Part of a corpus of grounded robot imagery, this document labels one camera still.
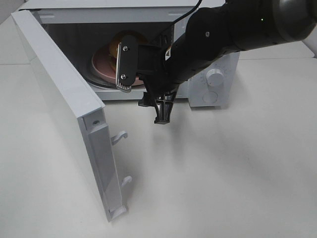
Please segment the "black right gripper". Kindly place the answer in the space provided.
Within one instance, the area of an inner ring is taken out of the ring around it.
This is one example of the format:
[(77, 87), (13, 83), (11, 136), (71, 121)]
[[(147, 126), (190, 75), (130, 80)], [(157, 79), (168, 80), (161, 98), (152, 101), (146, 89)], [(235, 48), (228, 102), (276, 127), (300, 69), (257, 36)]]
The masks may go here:
[[(167, 50), (168, 47), (154, 45), (138, 46), (138, 75), (145, 81), (148, 91), (143, 93), (138, 106), (155, 108), (155, 124), (170, 123), (176, 98), (176, 92), (171, 91), (196, 74), (194, 57), (187, 43), (172, 44), (168, 59), (165, 58)], [(159, 96), (154, 99), (150, 91)]]

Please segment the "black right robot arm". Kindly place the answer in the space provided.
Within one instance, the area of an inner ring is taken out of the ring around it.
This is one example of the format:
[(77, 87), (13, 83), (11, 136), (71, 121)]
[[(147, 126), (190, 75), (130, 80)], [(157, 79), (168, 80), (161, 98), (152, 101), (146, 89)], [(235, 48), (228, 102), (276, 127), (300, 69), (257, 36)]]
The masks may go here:
[(200, 8), (173, 44), (139, 53), (140, 60), (151, 62), (153, 73), (141, 76), (146, 91), (138, 104), (155, 108), (155, 123), (169, 123), (184, 81), (230, 53), (301, 41), (316, 24), (314, 0), (228, 0)]

